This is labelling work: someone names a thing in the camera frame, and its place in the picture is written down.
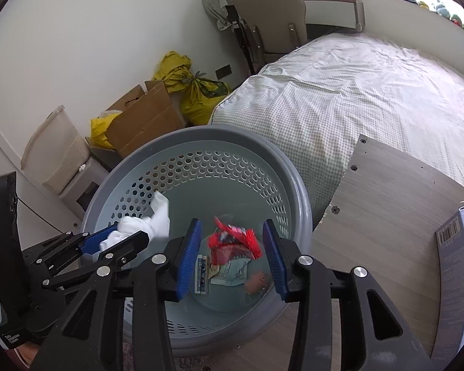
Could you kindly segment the red candy wrapper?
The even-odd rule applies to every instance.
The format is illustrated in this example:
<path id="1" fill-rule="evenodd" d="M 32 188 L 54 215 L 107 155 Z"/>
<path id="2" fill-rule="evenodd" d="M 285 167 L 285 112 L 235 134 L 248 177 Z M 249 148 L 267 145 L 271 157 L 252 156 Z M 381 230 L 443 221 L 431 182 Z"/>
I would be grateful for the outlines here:
<path id="1" fill-rule="evenodd" d="M 213 266 L 224 266 L 236 258 L 258 260 L 262 257 L 259 240 L 253 229 L 244 229 L 214 218 L 216 229 L 208 237 Z"/>

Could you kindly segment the white knotted cloth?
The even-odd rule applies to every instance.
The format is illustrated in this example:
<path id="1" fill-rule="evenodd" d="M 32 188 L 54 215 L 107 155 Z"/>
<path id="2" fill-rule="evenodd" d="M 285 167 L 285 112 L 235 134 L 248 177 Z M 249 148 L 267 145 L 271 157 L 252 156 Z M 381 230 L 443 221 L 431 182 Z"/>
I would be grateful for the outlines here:
<path id="1" fill-rule="evenodd" d="M 154 239 L 167 239 L 170 235 L 171 224 L 168 199 L 163 194 L 155 192 L 150 207 L 153 211 L 152 216 L 123 217 L 117 223 L 116 229 L 100 242 L 100 251 L 109 249 L 139 231 L 146 233 L 150 242 Z"/>

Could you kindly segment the green white carton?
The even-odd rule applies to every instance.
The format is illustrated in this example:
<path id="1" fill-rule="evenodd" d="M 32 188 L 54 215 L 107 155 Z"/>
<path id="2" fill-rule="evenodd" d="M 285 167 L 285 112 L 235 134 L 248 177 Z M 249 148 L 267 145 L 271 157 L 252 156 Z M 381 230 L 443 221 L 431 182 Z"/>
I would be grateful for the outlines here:
<path id="1" fill-rule="evenodd" d="M 220 266 L 219 272 L 211 278 L 210 283 L 216 286 L 234 287 L 243 285 L 248 276 L 249 258 L 238 258 Z"/>

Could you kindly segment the blue playing card box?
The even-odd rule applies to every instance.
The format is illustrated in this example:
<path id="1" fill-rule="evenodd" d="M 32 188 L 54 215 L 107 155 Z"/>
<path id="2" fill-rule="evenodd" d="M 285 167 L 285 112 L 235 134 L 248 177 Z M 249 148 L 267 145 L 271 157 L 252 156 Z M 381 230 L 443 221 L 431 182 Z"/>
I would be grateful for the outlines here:
<path id="1" fill-rule="evenodd" d="M 194 267 L 194 294 L 208 294 L 209 263 L 206 255 L 198 255 Z"/>

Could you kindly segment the pink pig toy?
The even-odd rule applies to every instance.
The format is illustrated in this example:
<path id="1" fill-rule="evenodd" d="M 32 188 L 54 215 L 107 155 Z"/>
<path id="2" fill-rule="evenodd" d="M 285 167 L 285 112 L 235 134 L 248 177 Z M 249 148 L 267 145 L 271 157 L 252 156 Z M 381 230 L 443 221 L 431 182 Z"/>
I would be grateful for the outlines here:
<path id="1" fill-rule="evenodd" d="M 263 271 L 257 271 L 245 282 L 245 293 L 249 298 L 257 298 L 268 291 L 270 284 L 271 275 Z"/>

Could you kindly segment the grey plastic stool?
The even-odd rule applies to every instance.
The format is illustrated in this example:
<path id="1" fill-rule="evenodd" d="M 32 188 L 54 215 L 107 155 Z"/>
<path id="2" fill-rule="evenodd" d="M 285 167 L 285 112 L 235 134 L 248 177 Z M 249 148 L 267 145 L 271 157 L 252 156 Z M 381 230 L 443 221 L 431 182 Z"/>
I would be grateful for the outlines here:
<path id="1" fill-rule="evenodd" d="M 83 164 L 59 195 L 65 206 L 80 220 L 84 218 L 91 199 L 109 172 L 93 157 Z"/>

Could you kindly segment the beige translucent storage bin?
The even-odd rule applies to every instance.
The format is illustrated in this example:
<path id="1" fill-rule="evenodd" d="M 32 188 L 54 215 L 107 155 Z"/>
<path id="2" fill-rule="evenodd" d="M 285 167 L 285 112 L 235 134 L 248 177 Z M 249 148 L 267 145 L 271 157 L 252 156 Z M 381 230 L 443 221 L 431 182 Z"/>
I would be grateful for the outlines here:
<path id="1" fill-rule="evenodd" d="M 60 195 L 89 156 L 88 144 L 64 106 L 59 105 L 32 134 L 21 158 L 21 170 Z"/>

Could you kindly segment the yellow plastic bag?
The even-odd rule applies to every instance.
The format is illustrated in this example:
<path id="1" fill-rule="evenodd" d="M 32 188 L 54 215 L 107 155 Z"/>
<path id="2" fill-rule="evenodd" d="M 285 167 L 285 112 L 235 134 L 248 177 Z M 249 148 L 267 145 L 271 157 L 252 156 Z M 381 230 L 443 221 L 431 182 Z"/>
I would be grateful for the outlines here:
<path id="1" fill-rule="evenodd" d="M 121 113 L 122 111 L 119 110 L 103 111 L 97 117 L 90 120 L 89 144 L 92 147 L 114 149 L 106 136 L 106 132 L 112 121 Z"/>

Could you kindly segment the brown cardboard box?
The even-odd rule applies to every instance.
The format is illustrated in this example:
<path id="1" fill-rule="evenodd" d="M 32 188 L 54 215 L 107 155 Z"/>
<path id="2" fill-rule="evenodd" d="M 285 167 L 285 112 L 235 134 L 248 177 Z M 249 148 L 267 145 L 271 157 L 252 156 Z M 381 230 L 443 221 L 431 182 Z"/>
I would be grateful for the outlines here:
<path id="1" fill-rule="evenodd" d="M 120 111 L 106 131 L 108 142 L 120 157 L 128 157 L 146 143 L 184 128 L 163 82 L 148 80 L 145 85 L 146 91 L 137 85 L 109 107 L 110 111 Z"/>

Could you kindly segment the yellow sack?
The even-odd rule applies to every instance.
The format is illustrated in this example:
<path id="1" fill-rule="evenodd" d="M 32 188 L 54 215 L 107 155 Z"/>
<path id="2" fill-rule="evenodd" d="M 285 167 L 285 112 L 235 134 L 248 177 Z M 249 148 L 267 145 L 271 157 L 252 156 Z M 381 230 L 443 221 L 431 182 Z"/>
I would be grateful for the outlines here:
<path id="1" fill-rule="evenodd" d="M 168 93 L 181 95 L 181 114 L 193 126 L 207 125 L 214 108 L 232 91 L 228 84 L 209 79 L 203 72 L 193 73 L 192 60 L 174 50 L 165 54 L 153 79 L 162 81 Z"/>

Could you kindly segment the bed with white sheet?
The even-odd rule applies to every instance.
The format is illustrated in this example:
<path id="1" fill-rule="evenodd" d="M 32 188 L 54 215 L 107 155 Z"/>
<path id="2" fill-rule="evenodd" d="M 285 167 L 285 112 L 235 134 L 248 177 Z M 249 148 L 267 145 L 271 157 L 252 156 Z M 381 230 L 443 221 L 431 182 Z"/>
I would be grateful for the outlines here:
<path id="1" fill-rule="evenodd" d="M 464 75 L 370 34 L 330 34 L 266 65 L 215 107 L 279 147 L 320 220 L 360 136 L 403 151 L 464 187 Z"/>

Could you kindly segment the grey barcode box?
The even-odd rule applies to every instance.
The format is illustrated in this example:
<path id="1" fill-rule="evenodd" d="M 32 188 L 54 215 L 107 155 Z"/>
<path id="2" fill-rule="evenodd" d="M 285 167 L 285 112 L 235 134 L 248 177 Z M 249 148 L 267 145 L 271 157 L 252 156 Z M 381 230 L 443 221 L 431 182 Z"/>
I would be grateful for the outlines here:
<path id="1" fill-rule="evenodd" d="M 464 346 L 464 206 L 435 232 L 440 304 L 431 359 L 443 370 Z"/>

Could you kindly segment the grey upholstered chair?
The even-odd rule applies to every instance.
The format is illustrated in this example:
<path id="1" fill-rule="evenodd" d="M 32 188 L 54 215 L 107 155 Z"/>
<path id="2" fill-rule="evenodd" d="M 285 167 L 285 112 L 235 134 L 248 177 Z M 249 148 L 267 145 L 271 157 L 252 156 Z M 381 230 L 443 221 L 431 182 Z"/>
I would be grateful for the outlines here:
<path id="1" fill-rule="evenodd" d="M 304 0 L 230 1 L 230 22 L 251 74 L 307 43 Z"/>

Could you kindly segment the white grey desk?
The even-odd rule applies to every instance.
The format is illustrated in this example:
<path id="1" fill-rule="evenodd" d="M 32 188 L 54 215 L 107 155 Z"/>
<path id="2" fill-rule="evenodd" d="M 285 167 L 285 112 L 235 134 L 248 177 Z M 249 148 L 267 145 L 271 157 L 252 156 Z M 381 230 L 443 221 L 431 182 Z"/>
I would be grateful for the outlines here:
<path id="1" fill-rule="evenodd" d="M 364 4 L 357 0 L 304 0 L 306 23 L 353 29 L 365 27 Z"/>

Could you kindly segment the plush toys on sill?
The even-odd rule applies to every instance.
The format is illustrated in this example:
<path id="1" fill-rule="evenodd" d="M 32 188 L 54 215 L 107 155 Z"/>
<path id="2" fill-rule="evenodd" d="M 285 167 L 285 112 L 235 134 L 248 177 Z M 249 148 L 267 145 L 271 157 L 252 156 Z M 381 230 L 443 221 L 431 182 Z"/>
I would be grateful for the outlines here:
<path id="1" fill-rule="evenodd" d="M 438 14 L 464 30 L 464 9 L 462 9 L 457 3 L 454 2 L 452 5 L 447 6 L 441 0 L 435 0 L 430 3 L 420 0 L 417 2 L 417 5 L 429 10 L 430 12 Z"/>

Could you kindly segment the black wall socket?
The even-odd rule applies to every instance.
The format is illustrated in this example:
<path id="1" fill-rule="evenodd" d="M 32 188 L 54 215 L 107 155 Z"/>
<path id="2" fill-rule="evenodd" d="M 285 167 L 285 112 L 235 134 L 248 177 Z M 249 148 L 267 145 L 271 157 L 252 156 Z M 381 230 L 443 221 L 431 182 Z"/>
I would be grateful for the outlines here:
<path id="1" fill-rule="evenodd" d="M 230 65 L 224 65 L 215 71 L 215 76 L 217 79 L 224 79 L 225 77 L 232 74 L 232 69 Z"/>

